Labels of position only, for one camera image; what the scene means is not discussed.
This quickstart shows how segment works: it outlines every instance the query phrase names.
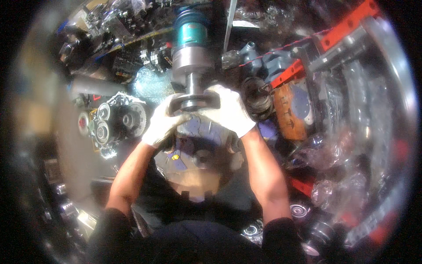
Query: forearm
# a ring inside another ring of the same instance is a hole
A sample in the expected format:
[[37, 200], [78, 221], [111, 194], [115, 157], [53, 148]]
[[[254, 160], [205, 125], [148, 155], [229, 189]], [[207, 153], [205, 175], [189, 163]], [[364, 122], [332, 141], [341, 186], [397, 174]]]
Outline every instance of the forearm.
[[264, 224], [291, 218], [286, 180], [273, 154], [255, 126], [241, 138], [249, 166], [249, 182], [262, 206]]
[[128, 215], [130, 205], [139, 195], [153, 153], [154, 148], [143, 142], [136, 146], [114, 179], [106, 208], [117, 208]]

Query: gear assembly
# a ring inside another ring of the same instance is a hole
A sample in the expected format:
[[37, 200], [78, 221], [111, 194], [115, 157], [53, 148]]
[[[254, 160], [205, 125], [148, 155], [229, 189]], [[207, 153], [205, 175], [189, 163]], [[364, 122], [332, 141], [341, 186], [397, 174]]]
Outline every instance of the gear assembly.
[[[186, 195], [178, 186], [187, 171], [223, 167], [223, 159], [241, 168], [236, 134], [198, 114], [220, 108], [207, 88], [224, 84], [287, 171], [291, 214], [314, 263], [333, 247], [353, 251], [363, 238], [382, 239], [379, 223], [395, 207], [383, 201], [400, 193], [391, 159], [403, 145], [394, 117], [403, 109], [391, 95], [411, 78], [376, 2], [231, 0], [223, 11], [215, 1], [192, 2], [84, 5], [58, 32], [57, 56], [80, 112], [75, 125], [93, 152], [118, 171], [154, 109], [177, 93], [170, 114], [192, 118], [158, 149], [157, 171]], [[187, 196], [203, 201], [204, 193]], [[262, 230], [255, 219], [242, 235], [261, 245]]]

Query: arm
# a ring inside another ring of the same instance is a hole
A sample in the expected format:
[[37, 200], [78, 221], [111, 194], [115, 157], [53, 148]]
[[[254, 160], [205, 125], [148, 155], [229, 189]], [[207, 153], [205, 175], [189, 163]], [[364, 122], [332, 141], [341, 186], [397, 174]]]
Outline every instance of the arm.
[[243, 137], [249, 166], [249, 182], [262, 206], [263, 222], [292, 218], [286, 180], [283, 172], [255, 126]]
[[200, 109], [199, 113], [238, 135], [245, 146], [249, 181], [262, 206], [264, 225], [273, 219], [291, 218], [287, 186], [283, 173], [268, 149], [254, 121], [236, 92], [221, 85], [207, 90], [220, 96], [220, 109]]
[[188, 114], [170, 117], [168, 108], [171, 100], [177, 96], [179, 95], [170, 95], [155, 109], [151, 124], [142, 136], [142, 141], [123, 163], [114, 179], [106, 208], [116, 208], [126, 216], [129, 215], [130, 206], [139, 196], [142, 179], [155, 149], [176, 126], [190, 119]]

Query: red metal frame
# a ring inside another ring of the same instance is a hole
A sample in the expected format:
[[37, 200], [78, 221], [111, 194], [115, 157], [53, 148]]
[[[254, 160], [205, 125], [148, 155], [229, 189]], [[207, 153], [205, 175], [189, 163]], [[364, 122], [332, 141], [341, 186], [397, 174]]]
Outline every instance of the red metal frame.
[[[380, 15], [377, 4], [374, 0], [365, 0], [358, 8], [351, 12], [343, 21], [335, 26], [327, 35], [321, 40], [322, 49], [326, 52], [344, 37], [352, 33], [358, 28], [360, 21], [368, 16]], [[273, 88], [285, 84], [293, 79], [293, 76], [304, 70], [301, 60], [294, 62], [289, 68], [283, 71], [277, 78], [271, 82]]]

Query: bubble wrap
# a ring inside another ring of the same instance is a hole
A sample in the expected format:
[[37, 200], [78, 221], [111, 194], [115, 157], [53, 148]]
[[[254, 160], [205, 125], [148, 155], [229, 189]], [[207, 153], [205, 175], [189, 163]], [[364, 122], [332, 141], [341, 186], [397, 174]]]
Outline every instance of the bubble wrap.
[[171, 70], [158, 76], [155, 72], [142, 67], [136, 74], [133, 83], [129, 85], [131, 95], [143, 99], [152, 107], [158, 106], [164, 99], [174, 94], [170, 83]]

